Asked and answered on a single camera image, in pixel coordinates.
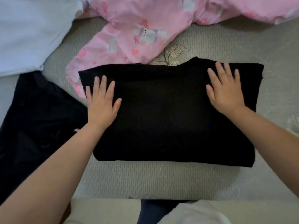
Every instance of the pink fabric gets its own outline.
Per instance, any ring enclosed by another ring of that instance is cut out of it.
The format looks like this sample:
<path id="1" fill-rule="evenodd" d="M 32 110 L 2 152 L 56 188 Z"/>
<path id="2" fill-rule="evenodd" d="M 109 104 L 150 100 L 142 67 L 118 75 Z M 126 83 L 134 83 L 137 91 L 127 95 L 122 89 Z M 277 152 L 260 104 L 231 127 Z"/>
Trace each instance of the pink fabric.
<path id="1" fill-rule="evenodd" d="M 299 16 L 299 0 L 92 0 L 83 17 L 108 24 L 66 67 L 66 77 L 85 98 L 78 71 L 104 64 L 154 59 L 191 23 L 214 24 L 238 15 L 281 23 Z"/>

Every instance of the dark blue pants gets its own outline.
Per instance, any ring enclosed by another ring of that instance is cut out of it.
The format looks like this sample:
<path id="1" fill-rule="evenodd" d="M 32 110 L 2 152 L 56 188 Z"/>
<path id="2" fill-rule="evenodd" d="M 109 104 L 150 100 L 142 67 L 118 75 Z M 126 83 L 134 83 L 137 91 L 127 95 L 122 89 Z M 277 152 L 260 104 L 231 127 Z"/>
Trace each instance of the dark blue pants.
<path id="1" fill-rule="evenodd" d="M 179 203 L 188 200 L 141 200 L 141 210 L 137 224 L 157 224 Z"/>

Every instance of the finger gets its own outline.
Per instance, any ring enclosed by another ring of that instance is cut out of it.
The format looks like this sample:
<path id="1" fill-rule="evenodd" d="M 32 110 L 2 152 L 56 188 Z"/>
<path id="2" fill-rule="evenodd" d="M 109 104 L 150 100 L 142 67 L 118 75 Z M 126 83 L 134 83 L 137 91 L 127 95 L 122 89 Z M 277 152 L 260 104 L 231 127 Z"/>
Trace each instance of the finger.
<path id="1" fill-rule="evenodd" d="M 209 97 L 210 102 L 214 102 L 215 101 L 215 93 L 213 90 L 213 87 L 211 87 L 210 85 L 206 85 L 206 89 L 207 89 L 207 96 Z"/>
<path id="2" fill-rule="evenodd" d="M 102 76 L 100 88 L 99 88 L 99 95 L 105 97 L 106 94 L 106 86 L 107 86 L 107 77 L 105 75 Z"/>
<path id="3" fill-rule="evenodd" d="M 224 63 L 224 70 L 228 76 L 232 76 L 230 66 L 228 63 Z"/>
<path id="4" fill-rule="evenodd" d="M 107 89 L 105 99 L 113 100 L 115 82 L 112 81 Z"/>
<path id="5" fill-rule="evenodd" d="M 210 77 L 212 86 L 214 87 L 214 90 L 217 90 L 221 86 L 221 82 L 219 81 L 219 78 L 217 77 L 217 75 L 211 68 L 209 68 L 207 70 L 207 73 L 209 74 L 209 77 Z"/>
<path id="6" fill-rule="evenodd" d="M 241 88 L 240 72 L 238 69 L 235 70 L 235 83 Z"/>
<path id="7" fill-rule="evenodd" d="M 217 69 L 219 80 L 220 80 L 221 84 L 223 85 L 223 83 L 228 80 L 227 74 L 225 73 L 225 71 L 222 67 L 222 64 L 220 62 L 216 62 L 215 66 Z"/>
<path id="8" fill-rule="evenodd" d="M 121 107 L 121 101 L 122 101 L 122 99 L 118 98 L 115 101 L 114 105 L 113 105 L 113 111 L 112 112 L 113 112 L 113 114 L 114 114 L 115 117 L 117 116 L 118 110 Z"/>
<path id="9" fill-rule="evenodd" d="M 94 88 L 92 91 L 92 97 L 97 96 L 99 94 L 99 87 L 100 87 L 100 78 L 95 77 Z"/>
<path id="10" fill-rule="evenodd" d="M 87 105 L 89 107 L 92 103 L 92 93 L 90 92 L 89 86 L 86 86 L 86 98 L 87 98 Z"/>

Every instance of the pink patterned cloth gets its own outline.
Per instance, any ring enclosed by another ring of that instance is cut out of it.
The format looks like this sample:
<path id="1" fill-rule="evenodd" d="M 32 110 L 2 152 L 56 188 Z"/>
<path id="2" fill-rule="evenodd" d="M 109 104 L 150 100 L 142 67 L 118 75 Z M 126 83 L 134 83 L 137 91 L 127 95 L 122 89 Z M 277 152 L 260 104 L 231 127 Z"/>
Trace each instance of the pink patterned cloth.
<path id="1" fill-rule="evenodd" d="M 66 78 L 85 98 L 78 71 L 104 64 L 154 59 L 191 23 L 214 24 L 245 15 L 279 24 L 299 16 L 299 0 L 92 0 L 82 17 L 108 24 L 66 67 Z"/>

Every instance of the dark garment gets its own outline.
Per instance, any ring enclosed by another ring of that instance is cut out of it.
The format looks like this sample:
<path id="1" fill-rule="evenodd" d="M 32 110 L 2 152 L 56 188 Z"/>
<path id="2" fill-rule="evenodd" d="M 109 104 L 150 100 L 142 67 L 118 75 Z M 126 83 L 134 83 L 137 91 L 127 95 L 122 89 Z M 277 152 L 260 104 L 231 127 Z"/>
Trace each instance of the dark garment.
<path id="1" fill-rule="evenodd" d="M 141 210 L 137 224 L 157 224 L 165 215 L 171 212 L 179 203 L 188 200 L 141 200 Z"/>
<path id="2" fill-rule="evenodd" d="M 0 204 L 86 123 L 86 107 L 40 72 L 20 75 L 0 129 Z"/>
<path id="3" fill-rule="evenodd" d="M 247 107 L 255 111 L 264 66 L 230 64 L 240 70 Z M 84 86 L 94 77 L 116 81 L 122 98 L 116 120 L 94 150 L 97 160 L 203 162 L 252 167 L 254 147 L 209 102 L 207 69 L 215 61 L 197 57 L 178 65 L 110 64 L 80 71 Z"/>

